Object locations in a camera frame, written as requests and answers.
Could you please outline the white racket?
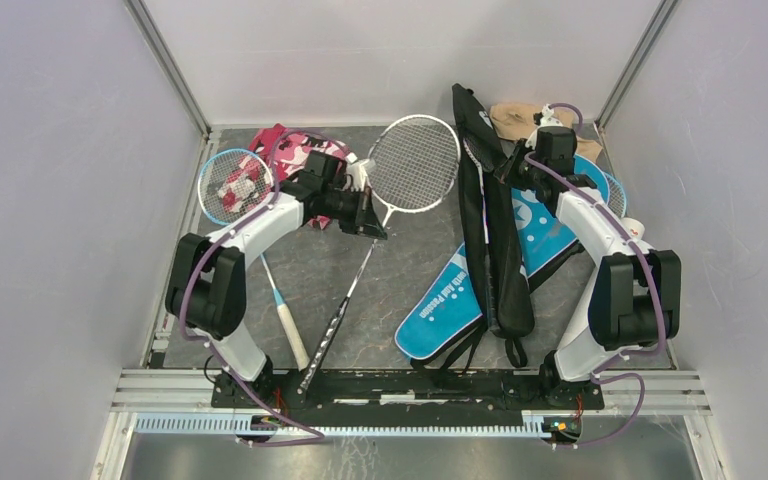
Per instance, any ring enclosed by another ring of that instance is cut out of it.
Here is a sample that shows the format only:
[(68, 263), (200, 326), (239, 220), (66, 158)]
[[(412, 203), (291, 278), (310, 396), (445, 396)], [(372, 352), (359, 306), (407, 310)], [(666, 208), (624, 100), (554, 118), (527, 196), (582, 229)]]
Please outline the white racket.
[(493, 163), (488, 153), (481, 148), (478, 140), (467, 136), (463, 139), (463, 150), (473, 162), (479, 182), (479, 193), (481, 198), (481, 226), (483, 236), (482, 247), (482, 266), (477, 277), (483, 279), (483, 285), (478, 290), (477, 297), (484, 301), (483, 310), (487, 330), (494, 335), (500, 332), (500, 324), (496, 310), (495, 288), (493, 285), (493, 265), (491, 261), (490, 248), (490, 230), (489, 230), (489, 200), (487, 197), (487, 187), (485, 183), (485, 174), (492, 171)]
[(412, 114), (389, 125), (370, 147), (367, 171), (373, 204), (385, 208), (382, 227), (395, 213), (435, 208), (452, 189), (461, 147), (449, 123), (427, 114)]

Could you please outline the black Crossway racket cover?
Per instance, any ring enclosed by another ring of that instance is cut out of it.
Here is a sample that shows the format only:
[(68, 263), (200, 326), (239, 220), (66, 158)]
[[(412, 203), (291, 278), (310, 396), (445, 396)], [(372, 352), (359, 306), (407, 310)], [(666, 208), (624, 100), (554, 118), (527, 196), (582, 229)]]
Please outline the black Crossway racket cover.
[(479, 141), (493, 163), (492, 171), (485, 174), (485, 183), (489, 200), (493, 285), (500, 324), (500, 332), (495, 336), (505, 339), (523, 338), (533, 331), (535, 315), (528, 279), (520, 273), (523, 255), (514, 221), (511, 188), (501, 184), (495, 177), (507, 156), (487, 110), (474, 92), (459, 83), (451, 86), (451, 92), (455, 131), (461, 145), (456, 185), (468, 275), (486, 325), (484, 301), (477, 297), (483, 285), (483, 279), (477, 277), (483, 258), (479, 182), (476, 168), (463, 150), (463, 139), (470, 136)]

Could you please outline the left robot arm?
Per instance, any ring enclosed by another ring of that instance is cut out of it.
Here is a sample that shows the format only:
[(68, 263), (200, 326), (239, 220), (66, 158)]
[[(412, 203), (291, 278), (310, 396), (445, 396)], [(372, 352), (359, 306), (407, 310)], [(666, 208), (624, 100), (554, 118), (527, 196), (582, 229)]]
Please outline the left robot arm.
[(319, 151), (286, 179), (246, 149), (222, 151), (200, 170), (199, 204), (220, 228), (178, 241), (165, 308), (186, 338), (206, 341), (237, 375), (235, 392), (250, 407), (272, 399), (274, 381), (262, 373), (267, 356), (243, 322), (247, 271), (275, 242), (317, 217), (350, 235), (385, 239), (370, 188), (353, 190), (352, 180), (346, 160)]

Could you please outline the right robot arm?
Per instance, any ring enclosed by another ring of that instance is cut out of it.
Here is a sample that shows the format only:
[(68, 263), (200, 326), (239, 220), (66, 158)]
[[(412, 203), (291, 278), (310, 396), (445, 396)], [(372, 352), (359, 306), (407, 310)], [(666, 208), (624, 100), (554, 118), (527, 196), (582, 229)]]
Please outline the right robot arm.
[(570, 128), (539, 128), (534, 140), (516, 142), (496, 172), (504, 184), (533, 191), (595, 265), (568, 338), (537, 382), (540, 400), (551, 408), (566, 406), (577, 396), (577, 382), (597, 380), (620, 360), (660, 355), (679, 324), (680, 258), (643, 241), (613, 213), (594, 181), (575, 172), (576, 146)]

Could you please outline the white shuttlecock tube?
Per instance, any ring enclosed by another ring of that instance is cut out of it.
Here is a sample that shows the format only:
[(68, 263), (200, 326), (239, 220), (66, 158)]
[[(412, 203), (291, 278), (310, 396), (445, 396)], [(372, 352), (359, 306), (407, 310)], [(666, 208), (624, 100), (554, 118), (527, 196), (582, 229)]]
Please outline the white shuttlecock tube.
[(644, 233), (645, 233), (645, 227), (644, 225), (631, 217), (623, 217), (620, 219), (621, 224), (624, 226), (624, 228), (630, 233), (631, 237), (635, 240), (642, 240)]

